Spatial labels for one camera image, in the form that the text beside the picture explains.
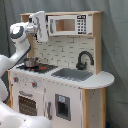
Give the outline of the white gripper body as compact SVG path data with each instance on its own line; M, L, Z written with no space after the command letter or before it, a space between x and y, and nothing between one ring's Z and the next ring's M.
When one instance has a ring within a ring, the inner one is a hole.
M28 32L36 34L38 42L47 42L46 17L44 11L39 11L29 16Z

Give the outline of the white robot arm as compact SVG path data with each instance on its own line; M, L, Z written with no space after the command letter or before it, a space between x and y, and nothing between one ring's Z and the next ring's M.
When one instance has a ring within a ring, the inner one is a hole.
M46 117L18 113L4 103L8 91L1 76L30 51L28 35L35 35L39 42L48 41L44 11L31 14L27 22L10 26L10 37L16 51L10 58L0 55L0 128L51 128L51 123Z

